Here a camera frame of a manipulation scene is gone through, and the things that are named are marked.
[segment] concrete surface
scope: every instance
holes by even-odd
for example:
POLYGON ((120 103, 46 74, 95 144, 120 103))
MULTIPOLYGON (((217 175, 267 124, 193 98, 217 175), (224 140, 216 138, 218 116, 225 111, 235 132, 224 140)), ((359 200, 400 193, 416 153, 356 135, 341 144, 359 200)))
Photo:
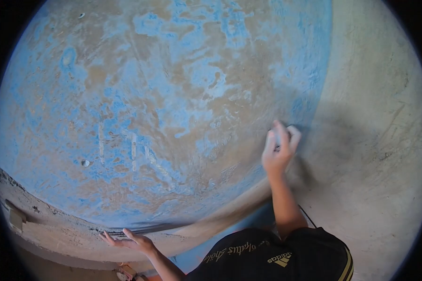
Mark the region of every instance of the concrete surface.
POLYGON ((21 261, 37 281, 119 281, 114 270, 91 270, 61 265, 17 247, 21 261))
POLYGON ((49 0, 0 88, 0 167, 106 227, 201 219, 264 177, 274 118, 309 125, 330 33, 330 0, 49 0))

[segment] adidas logo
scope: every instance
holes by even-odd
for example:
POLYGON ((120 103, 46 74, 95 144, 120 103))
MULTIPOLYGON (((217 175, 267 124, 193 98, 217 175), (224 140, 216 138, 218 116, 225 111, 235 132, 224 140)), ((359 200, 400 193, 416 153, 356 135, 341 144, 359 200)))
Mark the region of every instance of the adidas logo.
POLYGON ((274 263, 276 263, 276 264, 278 264, 278 265, 280 265, 282 267, 286 267, 287 266, 287 262, 289 261, 289 259, 291 258, 291 256, 292 256, 292 253, 291 252, 288 252, 288 253, 285 253, 285 254, 274 256, 273 258, 268 259, 267 262, 268 263, 274 262, 274 263))

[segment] person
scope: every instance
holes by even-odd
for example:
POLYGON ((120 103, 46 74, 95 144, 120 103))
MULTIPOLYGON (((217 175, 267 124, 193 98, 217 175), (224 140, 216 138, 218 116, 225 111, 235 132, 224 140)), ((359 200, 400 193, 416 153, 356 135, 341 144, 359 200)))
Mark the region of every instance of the person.
POLYGON ((308 228, 285 180, 301 133, 274 121, 267 133, 262 164, 272 190, 276 228, 273 232, 248 228, 218 241, 199 266, 183 273, 143 236, 124 228, 129 239, 115 240, 107 232, 102 239, 112 246, 142 252, 163 281, 189 280, 326 280, 349 281, 353 260, 347 246, 322 228, 308 228))

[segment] black t-shirt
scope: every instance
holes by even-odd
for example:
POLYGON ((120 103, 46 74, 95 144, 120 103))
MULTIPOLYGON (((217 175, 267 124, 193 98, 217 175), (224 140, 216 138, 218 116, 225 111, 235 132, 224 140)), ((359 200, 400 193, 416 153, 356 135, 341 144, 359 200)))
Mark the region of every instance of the black t-shirt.
POLYGON ((349 281, 353 261, 346 245, 323 228, 300 228, 283 242, 249 228, 214 245, 186 280, 349 281))

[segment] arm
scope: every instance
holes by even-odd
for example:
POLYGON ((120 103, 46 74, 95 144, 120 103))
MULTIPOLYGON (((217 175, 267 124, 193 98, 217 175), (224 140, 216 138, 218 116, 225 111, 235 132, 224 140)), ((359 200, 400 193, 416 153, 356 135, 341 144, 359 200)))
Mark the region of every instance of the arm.
POLYGON ((147 257, 163 281, 181 281, 185 278, 186 275, 181 269, 161 254, 157 248, 154 248, 147 257))
POLYGON ((186 275, 155 247, 152 240, 144 235, 132 233, 126 228, 123 229, 123 232, 129 239, 113 239, 106 231, 104 235, 100 234, 100 237, 111 246, 127 247, 146 255, 163 281, 184 279, 186 275))
POLYGON ((278 121, 274 121, 274 131, 270 130, 267 133, 262 162, 272 190, 277 230, 281 239, 285 239, 292 231, 308 227, 308 223, 301 214, 291 189, 286 183, 284 173, 297 149, 301 133, 294 126, 283 127, 278 121), (274 131, 280 139, 279 150, 274 131))

